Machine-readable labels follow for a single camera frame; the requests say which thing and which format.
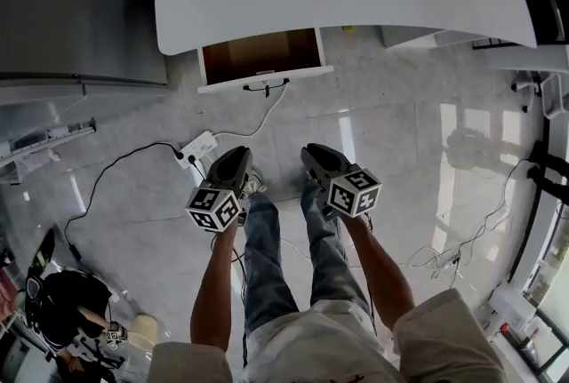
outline red object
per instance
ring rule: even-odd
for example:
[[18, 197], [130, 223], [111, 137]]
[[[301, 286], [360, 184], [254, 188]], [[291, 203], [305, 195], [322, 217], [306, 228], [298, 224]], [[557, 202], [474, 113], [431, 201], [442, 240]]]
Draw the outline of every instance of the red object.
[[18, 290], [4, 270], [0, 269], [0, 322], [8, 318], [14, 311], [16, 296], [18, 296]]

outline white power strip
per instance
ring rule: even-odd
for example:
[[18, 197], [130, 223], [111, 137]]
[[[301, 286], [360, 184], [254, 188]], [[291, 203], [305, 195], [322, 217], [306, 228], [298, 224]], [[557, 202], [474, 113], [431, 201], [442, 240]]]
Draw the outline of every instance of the white power strip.
[[182, 169], [187, 170], [191, 166], [188, 158], [190, 156], [195, 157], [196, 160], [205, 156], [212, 149], [217, 147], [217, 140], [210, 131], [205, 131], [195, 140], [191, 141], [180, 152], [184, 155], [181, 159], [176, 158], [176, 161], [182, 167]]

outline white cube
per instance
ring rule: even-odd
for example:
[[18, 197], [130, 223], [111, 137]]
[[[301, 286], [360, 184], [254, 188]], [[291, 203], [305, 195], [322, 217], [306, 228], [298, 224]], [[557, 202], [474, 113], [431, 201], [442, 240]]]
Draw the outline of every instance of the white cube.
[[232, 190], [194, 188], [186, 212], [198, 227], [223, 231], [239, 214], [239, 203]]
[[381, 183], [369, 170], [348, 173], [330, 181], [328, 204], [356, 217], [375, 207], [380, 190]]

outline drawer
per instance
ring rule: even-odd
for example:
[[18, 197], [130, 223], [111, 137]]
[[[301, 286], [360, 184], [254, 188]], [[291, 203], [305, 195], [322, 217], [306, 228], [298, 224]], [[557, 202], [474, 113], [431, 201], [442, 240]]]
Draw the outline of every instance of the drawer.
[[326, 66], [318, 28], [274, 32], [198, 49], [203, 85], [199, 93], [242, 89], [248, 84], [278, 85], [333, 72]]

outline hand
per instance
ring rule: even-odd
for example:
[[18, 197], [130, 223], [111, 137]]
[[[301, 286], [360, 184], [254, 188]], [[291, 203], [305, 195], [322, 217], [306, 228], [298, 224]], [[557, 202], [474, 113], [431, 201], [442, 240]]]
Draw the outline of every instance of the hand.
[[67, 361], [67, 365], [68, 365], [68, 370], [71, 373], [73, 373], [73, 372], [85, 372], [85, 369], [83, 367], [83, 364], [81, 363], [81, 360], [76, 356], [72, 356]]

